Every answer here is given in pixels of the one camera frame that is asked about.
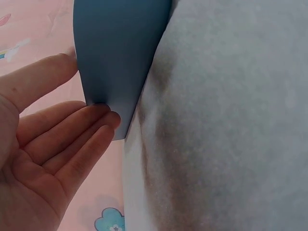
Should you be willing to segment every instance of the hand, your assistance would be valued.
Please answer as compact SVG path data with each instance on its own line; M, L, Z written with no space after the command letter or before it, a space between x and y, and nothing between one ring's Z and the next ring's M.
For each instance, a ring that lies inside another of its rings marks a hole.
M120 124L108 106L74 101L19 119L76 72L76 59L60 54L0 77L2 231L57 230Z

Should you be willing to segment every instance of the pink fabric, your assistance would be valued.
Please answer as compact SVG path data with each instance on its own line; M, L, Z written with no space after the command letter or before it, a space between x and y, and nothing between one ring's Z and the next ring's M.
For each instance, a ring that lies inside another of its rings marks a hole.
M0 76L74 44L73 0L0 0ZM80 76L27 108L23 115L68 100L84 100ZM60 231L94 231L107 207L124 212L122 142L113 142L72 201Z

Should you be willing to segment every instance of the blue flower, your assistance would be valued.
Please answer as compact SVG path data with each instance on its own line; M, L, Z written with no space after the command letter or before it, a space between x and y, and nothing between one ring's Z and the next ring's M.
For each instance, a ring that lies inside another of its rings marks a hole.
M115 208L106 208L95 221L97 231L125 231L125 218Z

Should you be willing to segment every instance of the blue plastic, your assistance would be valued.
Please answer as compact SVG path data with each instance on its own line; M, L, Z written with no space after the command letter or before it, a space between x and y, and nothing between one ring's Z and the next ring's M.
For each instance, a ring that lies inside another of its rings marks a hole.
M75 0L74 37L87 104L120 114L115 140L126 137L171 0Z

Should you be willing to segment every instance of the gray felt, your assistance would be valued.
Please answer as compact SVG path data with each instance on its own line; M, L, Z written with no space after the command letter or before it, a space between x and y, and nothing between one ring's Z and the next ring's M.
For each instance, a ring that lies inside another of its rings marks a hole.
M308 229L308 2L180 0L124 153L127 230Z

